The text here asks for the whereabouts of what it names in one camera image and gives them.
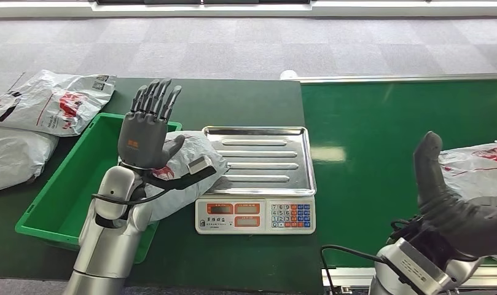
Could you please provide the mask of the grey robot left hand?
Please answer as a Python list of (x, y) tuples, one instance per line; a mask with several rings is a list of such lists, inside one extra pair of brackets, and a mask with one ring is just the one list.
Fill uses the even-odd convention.
[(167, 141), (168, 121), (182, 87), (174, 86), (170, 93), (170, 78), (154, 79), (141, 86), (126, 113), (117, 145), (121, 162), (144, 170), (166, 166), (182, 148), (185, 136)]

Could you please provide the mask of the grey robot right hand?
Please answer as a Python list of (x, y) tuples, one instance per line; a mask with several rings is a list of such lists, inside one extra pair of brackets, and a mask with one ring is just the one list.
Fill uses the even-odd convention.
[(497, 255), (497, 195), (466, 200), (449, 187), (438, 161), (441, 149), (441, 137), (429, 131), (413, 153), (420, 213), (459, 252)]

